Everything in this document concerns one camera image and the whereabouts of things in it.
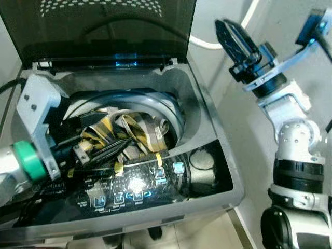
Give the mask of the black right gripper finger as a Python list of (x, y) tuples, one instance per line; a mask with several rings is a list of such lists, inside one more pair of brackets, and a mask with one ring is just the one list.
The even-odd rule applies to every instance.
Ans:
[(261, 54), (247, 31), (238, 23), (233, 23), (232, 28), (236, 43), (234, 61), (243, 64), (258, 63), (261, 60)]
[(214, 28), (218, 42), (234, 64), (243, 62), (242, 26), (230, 19), (216, 19)]

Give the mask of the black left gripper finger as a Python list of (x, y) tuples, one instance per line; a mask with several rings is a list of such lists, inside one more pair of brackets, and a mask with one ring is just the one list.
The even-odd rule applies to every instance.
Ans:
[(97, 124), (104, 118), (104, 112), (100, 110), (93, 110), (88, 113), (83, 113), (62, 121), (62, 126), (68, 130), (83, 130)]
[(123, 150), (133, 142), (133, 139), (116, 140), (110, 145), (98, 149), (97, 152), (88, 154), (80, 145), (75, 146), (75, 155), (81, 163), (106, 163), (116, 159)]

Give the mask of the blue yellow plaid cloth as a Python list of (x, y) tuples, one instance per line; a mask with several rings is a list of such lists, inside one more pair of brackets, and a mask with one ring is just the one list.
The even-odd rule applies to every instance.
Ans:
[(101, 107), (95, 110), (104, 112), (104, 118), (97, 124), (80, 130), (79, 145), (85, 152), (92, 154), (121, 139), (133, 139), (133, 142), (116, 159), (106, 163), (81, 163), (78, 159), (79, 168), (92, 168), (116, 162), (137, 163), (156, 158), (154, 153), (166, 155), (171, 149), (167, 140), (170, 133), (168, 120), (145, 112), (118, 107)]

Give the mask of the grey top-load washing machine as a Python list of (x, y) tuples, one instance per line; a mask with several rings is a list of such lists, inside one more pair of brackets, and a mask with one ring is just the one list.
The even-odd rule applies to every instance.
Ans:
[(71, 118), (94, 109), (116, 106), (168, 119), (176, 136), (171, 156), (219, 142), (234, 190), (192, 201), (48, 225), (10, 228), (0, 225), (0, 247), (52, 246), (72, 240), (109, 237), (170, 225), (214, 211), (232, 210), (244, 197), (244, 187), (213, 98), (197, 81), (189, 64), (164, 69), (59, 71), (23, 70), (21, 76), (47, 76), (72, 98), (65, 116)]

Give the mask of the black washer control panel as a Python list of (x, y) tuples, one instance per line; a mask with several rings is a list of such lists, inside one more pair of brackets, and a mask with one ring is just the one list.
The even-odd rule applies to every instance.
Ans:
[(192, 201), (234, 190), (234, 181), (219, 142), (124, 164), (73, 169), (64, 178), (38, 187), (25, 201), (0, 207), (0, 225), (10, 228), (52, 225)]

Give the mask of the dark tinted washer lid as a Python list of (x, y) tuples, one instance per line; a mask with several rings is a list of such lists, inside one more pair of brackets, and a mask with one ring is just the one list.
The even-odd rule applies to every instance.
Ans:
[(197, 0), (0, 0), (23, 69), (186, 62)]

